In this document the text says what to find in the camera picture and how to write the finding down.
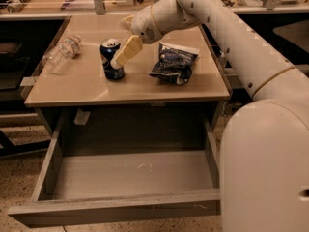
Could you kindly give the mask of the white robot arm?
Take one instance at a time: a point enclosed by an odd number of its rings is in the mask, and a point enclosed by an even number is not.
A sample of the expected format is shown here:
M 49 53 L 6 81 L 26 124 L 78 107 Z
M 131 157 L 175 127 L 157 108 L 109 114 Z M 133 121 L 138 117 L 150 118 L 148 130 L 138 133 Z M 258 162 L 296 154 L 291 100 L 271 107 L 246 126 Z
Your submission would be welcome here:
M 207 26 L 252 102 L 229 120 L 219 150 L 223 232 L 309 232 L 309 78 L 221 0 L 160 0 L 123 19 L 142 44 L 197 23 Z

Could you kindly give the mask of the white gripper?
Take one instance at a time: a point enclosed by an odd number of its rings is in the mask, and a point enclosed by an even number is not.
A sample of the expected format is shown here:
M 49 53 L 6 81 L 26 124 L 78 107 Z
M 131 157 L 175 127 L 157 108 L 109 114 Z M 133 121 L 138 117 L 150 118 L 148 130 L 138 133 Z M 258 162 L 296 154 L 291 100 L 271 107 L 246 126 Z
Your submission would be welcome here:
M 135 15 L 124 17 L 120 21 L 120 26 L 125 30 L 130 30 L 134 35 L 130 36 L 124 46 L 116 51 L 111 66 L 114 69 L 121 68 L 125 63 L 137 55 L 144 44 L 153 44 L 162 39 L 163 34 L 155 24 L 151 8 L 145 8 Z

